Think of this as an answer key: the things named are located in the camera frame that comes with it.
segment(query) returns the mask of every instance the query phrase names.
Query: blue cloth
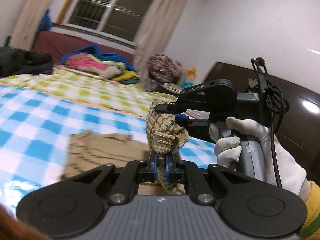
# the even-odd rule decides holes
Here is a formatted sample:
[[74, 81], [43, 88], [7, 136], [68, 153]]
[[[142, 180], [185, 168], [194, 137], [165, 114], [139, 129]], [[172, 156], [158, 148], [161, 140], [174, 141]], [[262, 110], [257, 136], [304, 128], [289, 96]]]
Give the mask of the blue cloth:
[[189, 88], [189, 87], [192, 87], [192, 86], [194, 86], [194, 85], [195, 85], [195, 84], [194, 84], [193, 81], [191, 81], [190, 79], [188, 79], [187, 77], [185, 77], [181, 88]]
[[47, 9], [45, 11], [44, 16], [41, 19], [37, 33], [42, 32], [42, 31], [49, 31], [49, 30], [51, 30], [51, 28], [52, 28], [52, 21], [50, 19], [50, 9]]
[[129, 78], [126, 80], [122, 80], [121, 83], [125, 85], [132, 85], [132, 84], [138, 84], [140, 81], [139, 78]]
[[94, 55], [96, 58], [98, 58], [101, 61], [123, 62], [123, 63], [126, 64], [128, 70], [137, 72], [135, 70], [135, 68], [129, 62], [127, 62], [125, 59], [120, 57], [118, 54], [100, 52], [100, 48], [99, 48], [98, 45], [90, 45], [90, 46], [85, 47], [83, 49], [80, 49], [80, 50], [78, 50], [76, 52], [72, 52], [72, 53], [64, 55], [62, 57], [62, 59], [60, 60], [61, 64], [65, 64], [69, 57], [71, 57], [71, 56], [73, 56], [75, 54], [79, 54], [79, 53], [92, 54], [92, 55]]

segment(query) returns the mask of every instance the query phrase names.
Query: curtain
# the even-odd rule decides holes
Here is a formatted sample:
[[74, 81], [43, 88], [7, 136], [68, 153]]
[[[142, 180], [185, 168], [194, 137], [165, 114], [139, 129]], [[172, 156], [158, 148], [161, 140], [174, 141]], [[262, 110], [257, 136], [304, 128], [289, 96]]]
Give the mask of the curtain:
[[134, 66], [143, 90], [151, 90], [148, 59], [162, 53], [188, 0], [153, 0], [135, 38]]
[[10, 46], [31, 50], [36, 32], [52, 0], [28, 0], [19, 16], [11, 36]]

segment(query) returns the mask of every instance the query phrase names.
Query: logo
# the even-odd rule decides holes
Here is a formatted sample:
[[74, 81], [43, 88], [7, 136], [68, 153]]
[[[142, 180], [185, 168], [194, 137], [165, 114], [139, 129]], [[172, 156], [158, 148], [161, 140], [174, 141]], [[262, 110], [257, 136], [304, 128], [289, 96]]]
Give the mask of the logo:
[[204, 85], [201, 85], [201, 86], [197, 86], [197, 87], [191, 88], [191, 91], [192, 91], [192, 90], [197, 90], [197, 89], [199, 89], [199, 88], [204, 88]]
[[164, 197], [160, 197], [157, 199], [157, 201], [159, 201], [160, 203], [163, 203], [164, 201], [166, 201], [167, 199]]

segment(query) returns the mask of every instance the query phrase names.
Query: metal screw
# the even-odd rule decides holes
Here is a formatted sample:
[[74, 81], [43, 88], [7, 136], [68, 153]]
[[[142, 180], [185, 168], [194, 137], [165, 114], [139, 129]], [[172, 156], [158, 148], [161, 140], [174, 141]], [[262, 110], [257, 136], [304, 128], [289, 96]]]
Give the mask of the metal screw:
[[211, 196], [210, 194], [201, 194], [198, 196], [198, 200], [203, 203], [207, 203], [213, 200], [213, 196]]
[[122, 202], [125, 200], [125, 195], [123, 194], [113, 194], [111, 195], [110, 199], [113, 201], [113, 202]]

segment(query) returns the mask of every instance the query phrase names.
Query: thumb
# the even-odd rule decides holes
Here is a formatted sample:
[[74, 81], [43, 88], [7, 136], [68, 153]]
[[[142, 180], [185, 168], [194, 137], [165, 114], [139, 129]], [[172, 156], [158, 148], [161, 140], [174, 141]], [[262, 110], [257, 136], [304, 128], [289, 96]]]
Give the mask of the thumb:
[[230, 129], [237, 130], [241, 134], [253, 135], [258, 138], [259, 141], [263, 141], [264, 136], [269, 133], [267, 127], [251, 119], [239, 120], [234, 117], [228, 117], [227, 126]]

